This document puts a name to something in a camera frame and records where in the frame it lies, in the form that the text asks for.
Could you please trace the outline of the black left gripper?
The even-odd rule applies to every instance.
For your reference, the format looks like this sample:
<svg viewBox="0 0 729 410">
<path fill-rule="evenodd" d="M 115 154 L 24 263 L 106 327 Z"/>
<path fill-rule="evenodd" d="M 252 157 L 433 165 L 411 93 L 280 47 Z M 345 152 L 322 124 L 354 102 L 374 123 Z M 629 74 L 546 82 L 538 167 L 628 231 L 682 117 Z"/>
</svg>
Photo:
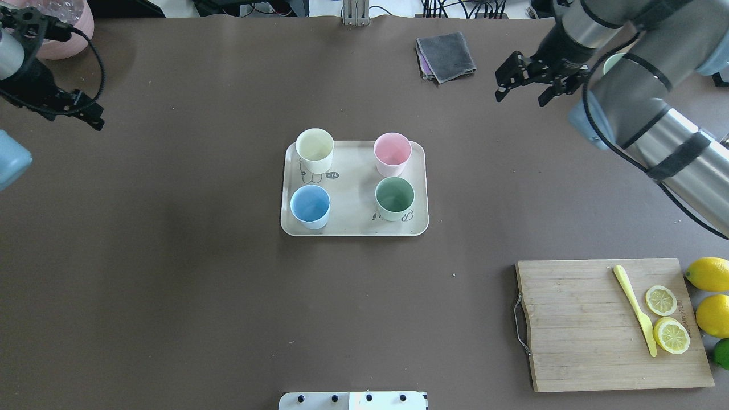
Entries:
<svg viewBox="0 0 729 410">
<path fill-rule="evenodd" d="M 39 113 L 48 120 L 76 117 L 100 132 L 104 108 L 81 90 L 59 88 L 52 72 L 26 47 L 16 31 L 2 28 L 2 97 L 11 104 Z"/>
</svg>

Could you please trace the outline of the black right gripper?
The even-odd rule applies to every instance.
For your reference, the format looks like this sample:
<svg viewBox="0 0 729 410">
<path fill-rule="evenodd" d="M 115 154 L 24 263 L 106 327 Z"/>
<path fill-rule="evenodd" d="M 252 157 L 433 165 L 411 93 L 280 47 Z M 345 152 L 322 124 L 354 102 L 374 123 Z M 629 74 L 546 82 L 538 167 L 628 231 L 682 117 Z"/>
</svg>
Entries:
<svg viewBox="0 0 729 410">
<path fill-rule="evenodd" d="M 497 68 L 495 100 L 500 103 L 512 89 L 532 83 L 549 86 L 538 96 L 540 107 L 555 97 L 572 95 L 586 80 L 586 62 L 592 56 L 593 49 L 572 39 L 563 26 L 554 26 L 531 57 L 515 50 Z"/>
</svg>

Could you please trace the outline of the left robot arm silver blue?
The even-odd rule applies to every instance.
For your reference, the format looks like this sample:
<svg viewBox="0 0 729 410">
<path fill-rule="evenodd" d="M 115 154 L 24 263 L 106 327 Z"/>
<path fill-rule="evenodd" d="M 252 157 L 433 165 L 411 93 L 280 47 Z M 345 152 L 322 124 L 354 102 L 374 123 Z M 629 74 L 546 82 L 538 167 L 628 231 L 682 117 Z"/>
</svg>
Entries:
<svg viewBox="0 0 729 410">
<path fill-rule="evenodd" d="M 74 36 L 88 44 L 99 65 L 100 80 L 93 96 L 79 89 L 64 90 L 38 55 L 45 40 L 69 42 Z M 31 151 L 13 135 L 26 117 L 17 119 L 10 108 L 49 122 L 75 118 L 99 132 L 105 125 L 99 99 L 106 82 L 107 71 L 91 35 L 36 7 L 2 3 L 2 190 L 21 179 L 34 161 Z"/>
</svg>

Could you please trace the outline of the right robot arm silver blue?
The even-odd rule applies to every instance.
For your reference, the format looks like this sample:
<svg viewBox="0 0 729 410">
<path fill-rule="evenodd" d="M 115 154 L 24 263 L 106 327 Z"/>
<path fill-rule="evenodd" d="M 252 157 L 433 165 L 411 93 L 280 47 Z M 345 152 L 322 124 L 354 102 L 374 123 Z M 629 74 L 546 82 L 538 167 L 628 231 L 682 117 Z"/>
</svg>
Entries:
<svg viewBox="0 0 729 410">
<path fill-rule="evenodd" d="M 727 147 L 666 102 L 691 73 L 727 67 L 726 1 L 575 1 L 535 54 L 495 71 L 502 101 L 541 83 L 540 106 L 581 93 L 568 118 L 653 179 L 690 218 L 727 238 Z"/>
</svg>

